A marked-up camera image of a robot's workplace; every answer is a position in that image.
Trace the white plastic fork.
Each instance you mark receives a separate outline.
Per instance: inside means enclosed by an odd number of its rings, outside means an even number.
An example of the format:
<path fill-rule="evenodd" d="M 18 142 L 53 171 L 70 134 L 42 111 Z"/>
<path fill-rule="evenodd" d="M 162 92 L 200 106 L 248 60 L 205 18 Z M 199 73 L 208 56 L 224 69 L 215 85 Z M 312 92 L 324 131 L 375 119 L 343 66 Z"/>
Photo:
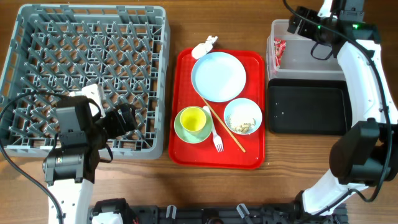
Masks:
<path fill-rule="evenodd" d="M 203 109 L 210 115 L 210 118 L 213 119 L 209 107 L 204 106 Z M 223 142 L 222 142 L 221 137 L 216 132 L 214 123 L 212 123 L 211 132 L 212 132 L 212 135 L 213 135 L 213 144 L 215 145 L 217 152 L 223 152 L 224 151 Z"/>

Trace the red snack wrapper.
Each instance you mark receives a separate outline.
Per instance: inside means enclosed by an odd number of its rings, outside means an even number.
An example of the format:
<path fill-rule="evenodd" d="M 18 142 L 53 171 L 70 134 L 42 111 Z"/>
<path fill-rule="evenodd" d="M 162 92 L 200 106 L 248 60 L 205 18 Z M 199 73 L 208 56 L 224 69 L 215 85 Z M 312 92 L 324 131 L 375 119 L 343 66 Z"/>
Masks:
<path fill-rule="evenodd" d="M 274 55 L 275 55 L 275 65 L 277 68 L 280 67 L 282 63 L 282 56 L 286 48 L 287 42 L 284 39 L 274 39 Z"/>

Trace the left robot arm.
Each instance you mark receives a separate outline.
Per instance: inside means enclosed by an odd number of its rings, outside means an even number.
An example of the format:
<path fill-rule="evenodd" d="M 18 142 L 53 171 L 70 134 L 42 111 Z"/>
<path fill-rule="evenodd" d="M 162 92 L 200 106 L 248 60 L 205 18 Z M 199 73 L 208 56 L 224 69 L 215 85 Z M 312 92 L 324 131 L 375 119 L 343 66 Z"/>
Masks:
<path fill-rule="evenodd" d="M 109 139 L 137 129 L 132 105 L 123 103 L 92 114 L 94 100 L 72 96 L 57 103 L 60 131 L 57 143 L 43 161 L 49 195 L 49 223 L 84 223 L 93 195 L 95 170 Z"/>

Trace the white tissue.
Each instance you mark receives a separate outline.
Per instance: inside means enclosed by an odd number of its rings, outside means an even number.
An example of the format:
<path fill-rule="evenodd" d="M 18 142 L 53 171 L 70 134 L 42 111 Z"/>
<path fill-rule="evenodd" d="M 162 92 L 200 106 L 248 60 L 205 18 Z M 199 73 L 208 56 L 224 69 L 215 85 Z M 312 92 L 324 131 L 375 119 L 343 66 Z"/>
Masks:
<path fill-rule="evenodd" d="M 204 55 L 206 55 L 207 53 L 209 53 L 213 48 L 213 44 L 217 40 L 218 40 L 218 36 L 213 37 L 213 36 L 209 35 L 204 43 L 200 43 L 196 47 L 193 48 L 192 57 L 194 59 L 198 60 L 199 58 L 201 58 Z"/>

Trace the light blue bowl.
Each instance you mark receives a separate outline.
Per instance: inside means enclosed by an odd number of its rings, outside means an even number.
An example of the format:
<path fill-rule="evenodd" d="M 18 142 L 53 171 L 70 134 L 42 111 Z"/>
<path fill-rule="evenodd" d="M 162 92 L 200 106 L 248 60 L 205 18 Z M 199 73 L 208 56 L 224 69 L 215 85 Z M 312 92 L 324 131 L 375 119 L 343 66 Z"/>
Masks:
<path fill-rule="evenodd" d="M 248 98 L 230 101 L 224 109 L 223 116 L 228 129 L 235 134 L 254 134 L 262 124 L 260 107 Z"/>

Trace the green bowl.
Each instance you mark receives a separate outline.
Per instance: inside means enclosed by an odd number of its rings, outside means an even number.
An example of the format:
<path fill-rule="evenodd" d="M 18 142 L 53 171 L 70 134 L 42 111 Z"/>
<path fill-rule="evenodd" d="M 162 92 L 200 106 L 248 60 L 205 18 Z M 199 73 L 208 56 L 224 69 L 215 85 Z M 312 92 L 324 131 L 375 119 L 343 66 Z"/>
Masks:
<path fill-rule="evenodd" d="M 206 114 L 206 124 L 205 124 L 205 127 L 198 134 L 190 134 L 186 130 L 184 130 L 184 128 L 182 127 L 182 125 L 180 123 L 180 115 L 182 113 L 182 110 L 178 113 L 178 115 L 176 115 L 176 118 L 174 121 L 174 130 L 175 130 L 177 136 L 184 142 L 187 142 L 190 144 L 197 144 L 197 143 L 203 142 L 211 134 L 213 121 L 210 118 L 210 115 L 203 108 L 201 108 L 201 109 Z"/>

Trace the yellow cup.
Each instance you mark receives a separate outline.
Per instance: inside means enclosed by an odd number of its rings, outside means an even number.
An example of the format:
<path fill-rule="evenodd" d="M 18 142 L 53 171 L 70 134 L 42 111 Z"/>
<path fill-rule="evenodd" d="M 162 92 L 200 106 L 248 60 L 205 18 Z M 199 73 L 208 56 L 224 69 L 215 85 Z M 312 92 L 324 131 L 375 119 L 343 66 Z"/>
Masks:
<path fill-rule="evenodd" d="M 182 110 L 180 123 L 188 133 L 198 134 L 205 127 L 206 114 L 199 107 L 187 107 Z"/>

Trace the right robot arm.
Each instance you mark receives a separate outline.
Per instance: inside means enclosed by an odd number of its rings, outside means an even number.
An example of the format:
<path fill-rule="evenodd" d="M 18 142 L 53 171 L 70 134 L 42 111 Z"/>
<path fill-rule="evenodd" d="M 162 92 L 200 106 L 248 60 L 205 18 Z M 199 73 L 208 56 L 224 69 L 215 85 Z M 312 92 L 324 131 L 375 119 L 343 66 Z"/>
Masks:
<path fill-rule="evenodd" d="M 397 175 L 397 107 L 381 62 L 381 38 L 367 24 L 363 1 L 325 1 L 319 11 L 292 10 L 288 31 L 331 48 L 345 76 L 352 126 L 332 147 L 329 170 L 295 198 L 297 218 L 331 215 L 352 195 L 372 187 L 373 202 L 383 183 Z"/>

